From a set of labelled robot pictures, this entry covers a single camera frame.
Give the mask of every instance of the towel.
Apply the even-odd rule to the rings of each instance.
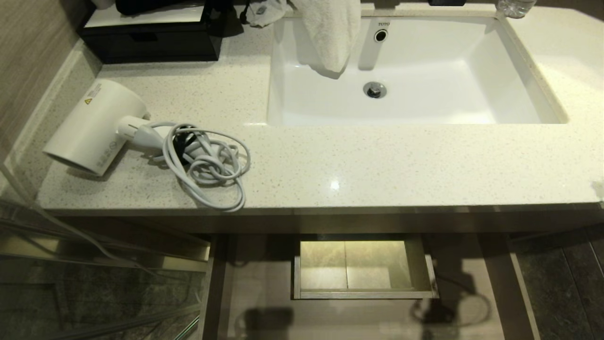
[[[361,28],[361,0],[290,0],[302,14],[316,52],[329,71],[340,72],[346,66]],[[264,14],[257,14],[259,7]],[[285,0],[267,0],[254,8],[256,25],[266,26],[279,20],[288,9]]]

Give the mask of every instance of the beige wall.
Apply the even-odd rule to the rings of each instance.
[[[85,0],[0,1],[0,159],[78,37]]]

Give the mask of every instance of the water bottle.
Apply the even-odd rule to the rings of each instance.
[[[497,10],[508,18],[520,19],[524,17],[537,0],[499,0]]]

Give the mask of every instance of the speckled countertop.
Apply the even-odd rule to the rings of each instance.
[[[494,16],[492,4],[402,4],[364,15]],[[194,122],[252,150],[247,209],[585,203],[602,181],[603,23],[536,7],[509,23],[568,116],[549,125],[271,126],[272,28],[223,40],[218,62],[106,65],[153,120]],[[127,149],[101,179],[53,163],[38,193],[57,211],[194,210],[174,175]],[[229,200],[234,189],[214,189]]]

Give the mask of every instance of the white sink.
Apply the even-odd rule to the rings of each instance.
[[[369,82],[386,95],[369,97]],[[556,111],[495,18],[363,18],[339,74],[321,66],[301,19],[275,25],[271,125],[563,122]]]

